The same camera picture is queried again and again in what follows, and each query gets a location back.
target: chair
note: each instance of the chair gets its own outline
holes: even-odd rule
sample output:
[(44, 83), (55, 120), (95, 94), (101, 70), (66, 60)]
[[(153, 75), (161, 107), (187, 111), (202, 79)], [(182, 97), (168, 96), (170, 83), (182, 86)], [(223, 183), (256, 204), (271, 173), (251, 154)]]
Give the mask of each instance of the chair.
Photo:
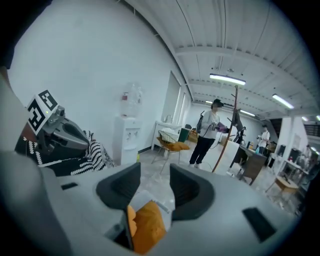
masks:
[(179, 152), (179, 160), (178, 160), (178, 164), (179, 164), (180, 163), (180, 151), (181, 150), (189, 150), (190, 147), (188, 145), (184, 144), (183, 142), (176, 141), (174, 138), (172, 138), (168, 133), (166, 133), (163, 130), (159, 130), (158, 133), (159, 133), (159, 137), (157, 137), (157, 140), (160, 142), (161, 147), (160, 147), (158, 153), (155, 155), (151, 164), (153, 164), (155, 162), (156, 157), (158, 156), (161, 149), (168, 151), (168, 156), (167, 156), (167, 158), (164, 162), (164, 165), (162, 166), (162, 169), (160, 171), (160, 174), (161, 174), (168, 159), (169, 159), (170, 153)]
[(267, 194), (268, 191), (271, 189), (271, 187), (274, 185), (274, 184), (277, 184), (278, 187), (280, 188), (280, 192), (277, 194), (277, 195), (273, 195), (273, 196), (269, 196), (270, 198), (273, 197), (273, 198), (280, 198), (282, 200), (283, 199), (283, 195), (284, 193), (288, 193), (290, 194), (289, 195), (289, 198), (287, 200), (284, 200), (285, 204), (288, 205), (289, 203), (289, 200), (291, 198), (291, 196), (293, 194), (295, 194), (299, 187), (290, 179), (286, 179), (286, 178), (283, 178), (283, 177), (280, 177), (280, 176), (276, 176), (275, 177), (275, 180), (274, 182), (271, 184), (271, 186), (265, 191), (265, 193)]

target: floor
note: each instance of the floor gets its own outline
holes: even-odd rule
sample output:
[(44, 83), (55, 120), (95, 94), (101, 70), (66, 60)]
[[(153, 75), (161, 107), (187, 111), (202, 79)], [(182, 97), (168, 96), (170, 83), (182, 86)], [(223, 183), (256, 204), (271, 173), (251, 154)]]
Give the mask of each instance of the floor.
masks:
[[(182, 150), (180, 152), (180, 164), (189, 164), (189, 159), (194, 151), (196, 146), (195, 143), (187, 141), (187, 144), (190, 146), (190, 150)], [(169, 185), (170, 182), (170, 172), (169, 166), (171, 163), (178, 163), (179, 153), (171, 153), (168, 161), (166, 162), (163, 171), (161, 169), (165, 163), (164, 150), (162, 149), (159, 155), (156, 157), (156, 161), (152, 163), (155, 156), (157, 155), (159, 148), (154, 148), (154, 151), (151, 149), (140, 154), (140, 162), (144, 163), (141, 167), (141, 183), (137, 192), (146, 190), (150, 194), (152, 194), (161, 204), (163, 204), (170, 211), (175, 209), (175, 200), (174, 194)], [(206, 162), (202, 162), (201, 165), (208, 165)], [(231, 169), (228, 170), (228, 174), (233, 176), (235, 179), (240, 167), (238, 164), (234, 164)], [(263, 167), (258, 177), (255, 179), (252, 184), (252, 188), (254, 188), (258, 193), (263, 194), (267, 198), (269, 198), (274, 204), (278, 207), (282, 208), (289, 215), (294, 215), (297, 206), (299, 205), (299, 201), (291, 196), (288, 204), (286, 204), (282, 199), (275, 199), (274, 196), (278, 195), (280, 192), (279, 187), (274, 184), (269, 191), (266, 193), (265, 191), (270, 187), (270, 185), (275, 180), (275, 175), (273, 171), (269, 167)], [(250, 179), (243, 180), (243, 182), (250, 182)], [(288, 194), (283, 195), (284, 199), (288, 199)]]

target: desk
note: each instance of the desk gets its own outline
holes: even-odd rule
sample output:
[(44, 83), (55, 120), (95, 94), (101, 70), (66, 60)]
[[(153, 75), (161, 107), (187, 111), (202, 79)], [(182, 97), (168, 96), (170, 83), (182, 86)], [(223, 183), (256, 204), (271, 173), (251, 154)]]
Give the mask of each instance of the desk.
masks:
[(304, 175), (309, 174), (309, 172), (302, 169), (301, 166), (299, 166), (296, 163), (289, 161), (289, 160), (284, 160), (284, 166), (281, 168), (280, 172), (283, 172), (284, 170), (286, 170), (287, 166), (292, 167), (292, 168), (290, 168), (290, 173), (288, 175), (288, 179), (295, 180), (297, 178), (297, 180), (295, 180), (295, 182), (298, 185), (301, 183), (301, 180), (303, 179)]
[(249, 184), (251, 186), (260, 173), (267, 158), (262, 154), (256, 153), (252, 149), (239, 145), (238, 151), (230, 165), (230, 168), (234, 163), (242, 163), (241, 159), (244, 159), (245, 163), (243, 165), (244, 172), (239, 179), (241, 180), (243, 177), (251, 178), (251, 182)]
[[(216, 165), (224, 146), (218, 144), (218, 141), (215, 141), (211, 148), (212, 149), (209, 149), (206, 153), (201, 164), (201, 169), (208, 172), (212, 172), (212, 169)], [(238, 148), (238, 143), (228, 141), (220, 162), (214, 171), (215, 174), (227, 175), (229, 165), (231, 164), (230, 162), (235, 158)]]
[(290, 193), (290, 197), (292, 194), (296, 193), (299, 189), (299, 187), (290, 179), (288, 179), (288, 181), (286, 181), (284, 178), (280, 177), (280, 176), (276, 176), (274, 182), (271, 184), (271, 186), (265, 191), (265, 193), (267, 193), (269, 191), (269, 189), (274, 185), (277, 184), (280, 188), (280, 193), (276, 196), (273, 196), (274, 198), (283, 198), (283, 193)]

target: ceiling light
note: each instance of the ceiling light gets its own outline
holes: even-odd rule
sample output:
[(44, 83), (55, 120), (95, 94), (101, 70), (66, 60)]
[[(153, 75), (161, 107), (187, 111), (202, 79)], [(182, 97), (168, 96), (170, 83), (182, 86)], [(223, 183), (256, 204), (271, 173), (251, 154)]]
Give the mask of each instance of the ceiling light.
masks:
[(285, 105), (286, 107), (288, 107), (289, 109), (294, 109), (295, 107), (292, 106), (289, 102), (285, 101), (283, 98), (279, 97), (277, 94), (272, 95), (272, 98), (274, 98), (275, 100), (277, 100), (278, 102), (282, 103), (283, 105)]
[(225, 76), (225, 75), (210, 74), (210, 78), (211, 79), (222, 80), (222, 81), (227, 81), (227, 82), (239, 84), (239, 85), (242, 85), (242, 86), (244, 86), (246, 84), (246, 81), (244, 81), (244, 80), (240, 80), (240, 79), (237, 79), (237, 78), (232, 78), (232, 77)]
[(242, 113), (245, 113), (245, 114), (247, 114), (247, 115), (249, 115), (249, 116), (252, 116), (252, 117), (255, 117), (256, 115), (255, 114), (251, 114), (251, 113), (249, 113), (249, 112), (247, 112), (247, 111), (244, 111), (244, 110), (240, 110), (240, 112), (242, 112)]

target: orange object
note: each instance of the orange object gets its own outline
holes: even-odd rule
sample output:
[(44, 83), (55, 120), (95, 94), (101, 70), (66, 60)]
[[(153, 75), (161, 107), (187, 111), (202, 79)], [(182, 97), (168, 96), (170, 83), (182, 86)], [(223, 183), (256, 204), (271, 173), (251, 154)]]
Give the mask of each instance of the orange object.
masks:
[(134, 218), (136, 217), (136, 212), (130, 205), (128, 205), (127, 211), (128, 211), (128, 222), (129, 222), (130, 234), (131, 234), (131, 237), (133, 237), (137, 231), (137, 224), (134, 221)]
[(192, 130), (189, 132), (188, 140), (194, 143), (198, 142), (199, 134), (195, 131)]
[(190, 149), (190, 147), (187, 144), (185, 144), (181, 141), (171, 143), (171, 142), (167, 142), (167, 141), (162, 140), (160, 137), (157, 137), (157, 140), (160, 142), (160, 144), (163, 147), (167, 148), (170, 151), (181, 151), (181, 150), (189, 150)]
[(158, 205), (150, 201), (136, 212), (136, 232), (132, 238), (133, 249), (138, 254), (147, 253), (166, 234), (165, 224)]

